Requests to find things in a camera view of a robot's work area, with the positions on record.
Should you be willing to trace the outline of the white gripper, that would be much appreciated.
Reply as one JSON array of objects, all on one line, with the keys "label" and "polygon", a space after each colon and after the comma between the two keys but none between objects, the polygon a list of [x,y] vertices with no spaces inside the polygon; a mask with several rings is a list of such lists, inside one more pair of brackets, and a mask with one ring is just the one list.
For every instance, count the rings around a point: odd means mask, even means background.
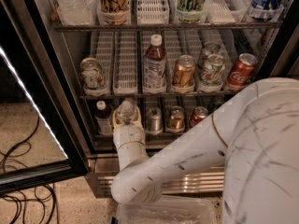
[{"label": "white gripper", "polygon": [[115,110],[112,115],[113,142],[117,149],[120,170],[138,165],[150,157],[146,150],[145,132],[142,125],[140,109],[136,108],[135,125],[124,125]]}]

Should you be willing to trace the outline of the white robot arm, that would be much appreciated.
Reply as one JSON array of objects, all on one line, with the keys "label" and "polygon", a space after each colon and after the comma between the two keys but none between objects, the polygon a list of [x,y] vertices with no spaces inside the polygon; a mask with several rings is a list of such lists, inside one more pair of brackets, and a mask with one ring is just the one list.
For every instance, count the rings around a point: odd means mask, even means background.
[{"label": "white robot arm", "polygon": [[117,203],[153,203],[163,183],[224,168],[223,224],[299,224],[299,81],[256,81],[153,156],[138,124],[113,133]]}]

